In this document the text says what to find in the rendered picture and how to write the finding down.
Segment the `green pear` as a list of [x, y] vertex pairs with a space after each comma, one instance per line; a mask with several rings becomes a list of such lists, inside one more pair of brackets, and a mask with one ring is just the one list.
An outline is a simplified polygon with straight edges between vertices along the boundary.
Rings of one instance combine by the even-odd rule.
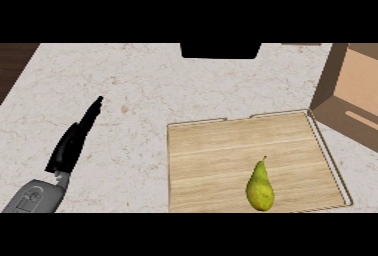
[[252, 207], [257, 211], [268, 211], [274, 206], [275, 192], [269, 181], [265, 159], [256, 164], [246, 193]]

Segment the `cardboard box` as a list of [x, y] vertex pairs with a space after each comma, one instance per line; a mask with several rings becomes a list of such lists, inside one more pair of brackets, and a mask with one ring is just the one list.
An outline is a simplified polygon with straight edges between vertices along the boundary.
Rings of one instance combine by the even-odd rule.
[[317, 120], [378, 153], [378, 43], [334, 43], [311, 103]]

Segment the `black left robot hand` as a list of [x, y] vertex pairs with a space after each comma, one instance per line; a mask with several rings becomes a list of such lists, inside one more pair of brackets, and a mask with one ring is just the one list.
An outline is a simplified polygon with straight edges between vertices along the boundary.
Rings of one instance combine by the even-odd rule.
[[82, 154], [86, 137], [98, 115], [101, 114], [102, 100], [104, 97], [99, 96], [91, 105], [82, 120], [76, 122], [66, 131], [48, 162], [46, 172], [73, 172]]

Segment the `black appliance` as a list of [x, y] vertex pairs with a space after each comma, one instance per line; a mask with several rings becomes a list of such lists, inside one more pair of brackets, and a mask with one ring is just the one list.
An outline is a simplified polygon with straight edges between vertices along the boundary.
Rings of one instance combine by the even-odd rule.
[[203, 59], [255, 59], [260, 43], [182, 43], [182, 57]]

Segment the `wooden tray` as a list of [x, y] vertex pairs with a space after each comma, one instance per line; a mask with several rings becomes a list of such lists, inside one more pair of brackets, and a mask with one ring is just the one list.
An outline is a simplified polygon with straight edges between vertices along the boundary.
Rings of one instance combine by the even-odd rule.
[[260, 161], [275, 191], [275, 212], [353, 204], [308, 109], [172, 124], [167, 152], [173, 212], [253, 212], [246, 188]]

